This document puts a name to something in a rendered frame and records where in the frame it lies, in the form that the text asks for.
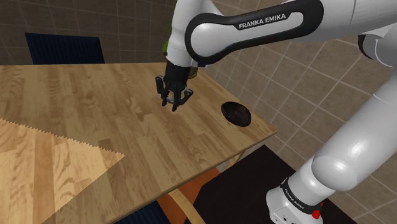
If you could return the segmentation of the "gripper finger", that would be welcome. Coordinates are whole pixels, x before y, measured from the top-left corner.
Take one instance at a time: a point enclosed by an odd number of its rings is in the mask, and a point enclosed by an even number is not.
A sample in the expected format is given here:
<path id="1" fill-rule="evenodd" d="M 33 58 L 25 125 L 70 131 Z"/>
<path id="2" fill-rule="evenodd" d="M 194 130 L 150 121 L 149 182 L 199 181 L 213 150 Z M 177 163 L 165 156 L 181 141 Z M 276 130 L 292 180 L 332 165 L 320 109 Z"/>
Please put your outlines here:
<path id="1" fill-rule="evenodd" d="M 193 90 L 185 88 L 180 93 L 175 93 L 172 97 L 172 112 L 176 111 L 179 106 L 182 106 L 193 95 Z"/>
<path id="2" fill-rule="evenodd" d="M 167 104 L 169 91 L 167 88 L 164 87 L 164 77 L 157 76 L 155 78 L 155 82 L 157 86 L 157 93 L 160 94 L 160 97 L 162 99 L 162 106 L 165 106 Z"/>

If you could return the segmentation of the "green round object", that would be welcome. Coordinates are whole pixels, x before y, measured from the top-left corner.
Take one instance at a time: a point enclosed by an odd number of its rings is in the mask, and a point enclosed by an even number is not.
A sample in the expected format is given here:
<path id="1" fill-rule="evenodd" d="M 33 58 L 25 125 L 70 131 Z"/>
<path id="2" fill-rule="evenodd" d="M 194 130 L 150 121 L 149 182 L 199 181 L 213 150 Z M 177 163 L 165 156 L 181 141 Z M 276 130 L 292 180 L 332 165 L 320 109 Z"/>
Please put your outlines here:
<path id="1" fill-rule="evenodd" d="M 198 73 L 197 63 L 192 59 L 185 45 L 185 27 L 172 25 L 171 35 L 163 44 L 162 52 L 173 66 L 188 68 L 188 79 L 195 78 Z"/>

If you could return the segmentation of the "dark round bowl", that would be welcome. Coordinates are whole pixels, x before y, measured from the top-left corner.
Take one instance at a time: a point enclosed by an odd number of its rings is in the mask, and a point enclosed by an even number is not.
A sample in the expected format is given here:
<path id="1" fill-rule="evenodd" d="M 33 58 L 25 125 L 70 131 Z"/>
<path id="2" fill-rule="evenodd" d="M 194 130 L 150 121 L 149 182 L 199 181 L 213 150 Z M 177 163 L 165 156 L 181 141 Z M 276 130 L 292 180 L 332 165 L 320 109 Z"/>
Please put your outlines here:
<path id="1" fill-rule="evenodd" d="M 238 102 L 228 101 L 223 103 L 221 112 L 227 121 L 236 126 L 247 127 L 251 123 L 250 111 Z"/>

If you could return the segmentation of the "wooden table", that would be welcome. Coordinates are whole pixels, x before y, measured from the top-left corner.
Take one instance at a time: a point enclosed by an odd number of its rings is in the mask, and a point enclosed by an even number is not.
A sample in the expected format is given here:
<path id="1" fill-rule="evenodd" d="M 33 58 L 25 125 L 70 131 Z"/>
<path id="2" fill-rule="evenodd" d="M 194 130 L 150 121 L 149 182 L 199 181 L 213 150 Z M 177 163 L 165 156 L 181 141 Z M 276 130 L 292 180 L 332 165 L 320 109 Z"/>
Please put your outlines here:
<path id="1" fill-rule="evenodd" d="M 273 136 L 228 122 L 201 73 L 177 110 L 163 63 L 0 66 L 0 224 L 110 224 Z"/>

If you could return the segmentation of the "dark blue chair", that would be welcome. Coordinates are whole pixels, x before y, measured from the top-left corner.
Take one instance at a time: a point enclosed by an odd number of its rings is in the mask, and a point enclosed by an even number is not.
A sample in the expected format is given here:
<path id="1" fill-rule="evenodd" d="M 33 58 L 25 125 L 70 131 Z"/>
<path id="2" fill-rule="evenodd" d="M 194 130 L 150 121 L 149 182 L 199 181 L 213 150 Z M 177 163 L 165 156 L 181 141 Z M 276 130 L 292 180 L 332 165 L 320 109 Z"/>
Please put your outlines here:
<path id="1" fill-rule="evenodd" d="M 98 37 L 25 33 L 32 62 L 51 64 L 104 64 Z"/>
<path id="2" fill-rule="evenodd" d="M 171 224 L 157 201 L 138 209 L 114 224 Z"/>

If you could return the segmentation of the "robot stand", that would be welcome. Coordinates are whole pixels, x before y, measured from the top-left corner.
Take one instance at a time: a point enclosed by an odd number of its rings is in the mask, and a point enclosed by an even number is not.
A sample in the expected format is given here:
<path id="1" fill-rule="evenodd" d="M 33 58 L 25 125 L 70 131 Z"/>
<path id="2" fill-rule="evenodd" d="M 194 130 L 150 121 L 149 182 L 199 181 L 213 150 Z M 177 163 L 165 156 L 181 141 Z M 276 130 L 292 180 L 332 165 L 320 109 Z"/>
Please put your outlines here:
<path id="1" fill-rule="evenodd" d="M 205 224 L 275 224 L 266 194 L 297 170 L 263 145 L 204 184 L 193 207 Z M 282 215 L 280 224 L 300 223 Z"/>

